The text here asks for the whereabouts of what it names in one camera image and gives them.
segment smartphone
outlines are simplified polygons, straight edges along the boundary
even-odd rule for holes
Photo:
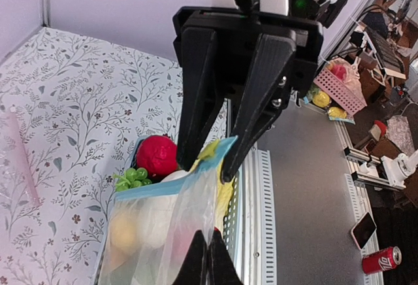
[[[366,243],[376,230],[376,224],[372,216],[367,212],[351,230],[354,242],[361,250],[366,246]]]

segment ziplock bag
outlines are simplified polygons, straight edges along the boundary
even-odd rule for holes
[[[217,168],[235,138],[185,177],[116,195],[99,285],[171,285],[196,231],[212,238]]]
[[[27,156],[15,113],[0,114],[0,203],[9,205],[19,202],[22,193],[32,206],[39,205],[39,197],[33,183]]]

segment green grape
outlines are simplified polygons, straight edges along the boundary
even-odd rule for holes
[[[140,167],[139,169],[137,169],[137,179],[138,180],[143,180],[148,176],[148,172],[146,171],[145,168]]]
[[[117,192],[122,192],[122,191],[128,190],[128,189],[129,189],[129,187],[128,187],[127,184],[122,184],[121,186],[116,186],[116,191]]]
[[[120,186],[120,185],[122,185],[122,184],[130,184],[131,182],[128,180],[128,179],[126,179],[125,177],[123,177],[123,176],[119,176],[119,175],[113,175],[113,178],[118,178],[119,180],[117,181],[117,183],[115,184],[115,186]]]
[[[152,184],[152,181],[150,180],[150,179],[148,179],[148,178],[145,178],[143,181],[142,181],[142,184],[145,186],[145,185],[150,185],[150,184]]]
[[[130,183],[127,180],[120,180],[119,182],[117,182],[115,184],[115,187],[120,187],[120,186],[130,186]]]
[[[140,180],[136,180],[132,183],[132,188],[137,188],[137,187],[141,187],[142,183]]]
[[[136,180],[137,177],[137,170],[133,169],[132,167],[128,170],[126,170],[125,172],[125,177],[130,181],[133,182],[134,180]]]

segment white wall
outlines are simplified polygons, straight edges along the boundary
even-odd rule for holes
[[[41,25],[40,0],[0,0],[0,61]]]
[[[398,12],[401,4],[402,4],[402,1],[397,0],[396,2],[393,3],[390,9],[393,10],[394,12]],[[410,10],[408,11],[406,16],[418,24],[418,0],[412,0]]]
[[[412,101],[418,102],[418,64],[414,64],[410,66],[410,77],[406,81],[406,86],[409,88],[408,93]]]
[[[52,27],[175,58],[172,16],[181,6],[210,6],[213,0],[51,0]],[[325,32],[325,46],[361,0],[349,0]]]

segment green light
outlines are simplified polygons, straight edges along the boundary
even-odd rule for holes
[[[296,8],[306,8],[307,5],[308,4],[307,4],[306,0],[296,0],[295,1]]]

